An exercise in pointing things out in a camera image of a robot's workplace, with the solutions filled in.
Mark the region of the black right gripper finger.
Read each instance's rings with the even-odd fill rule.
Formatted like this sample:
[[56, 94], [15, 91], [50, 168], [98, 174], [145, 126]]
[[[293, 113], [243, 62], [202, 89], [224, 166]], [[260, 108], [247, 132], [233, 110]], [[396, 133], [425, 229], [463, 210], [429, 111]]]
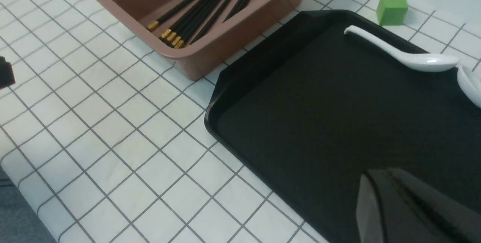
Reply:
[[356, 223], [362, 243], [479, 243], [480, 215], [398, 168], [365, 171]]

